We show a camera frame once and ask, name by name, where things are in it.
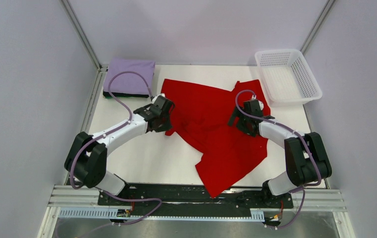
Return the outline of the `red t shirt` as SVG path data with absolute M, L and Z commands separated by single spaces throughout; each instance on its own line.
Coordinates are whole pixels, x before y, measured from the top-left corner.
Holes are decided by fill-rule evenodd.
M 250 100 L 255 93 L 265 102 L 259 80 L 237 81 L 231 91 L 206 85 L 165 79 L 161 92 L 174 102 L 171 130 L 203 155 L 195 165 L 212 198 L 245 177 L 268 155 L 268 140 L 251 137 L 228 122 L 235 102 Z

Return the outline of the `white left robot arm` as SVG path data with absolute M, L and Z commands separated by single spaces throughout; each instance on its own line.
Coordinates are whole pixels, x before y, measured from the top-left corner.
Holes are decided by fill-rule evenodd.
M 169 131 L 174 107 L 173 101 L 159 94 L 152 98 L 150 104 L 131 111 L 128 119 L 108 129 L 94 134 L 84 131 L 77 134 L 64 162 L 70 178 L 78 179 L 88 188 L 109 192 L 118 205 L 126 204 L 130 198 L 130 191 L 125 188 L 127 183 L 107 171 L 107 158 L 137 136 L 152 131 Z

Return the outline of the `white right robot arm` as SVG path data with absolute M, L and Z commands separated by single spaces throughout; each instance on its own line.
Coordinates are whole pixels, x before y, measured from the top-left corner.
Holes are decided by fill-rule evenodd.
M 319 185 L 332 175 L 322 137 L 316 132 L 299 133 L 272 116 L 264 116 L 261 101 L 251 99 L 235 106 L 228 122 L 229 126 L 233 124 L 250 137 L 268 139 L 284 149 L 285 172 L 263 184 L 267 189 L 261 193 L 261 200 L 267 207 L 279 203 L 285 193 Z

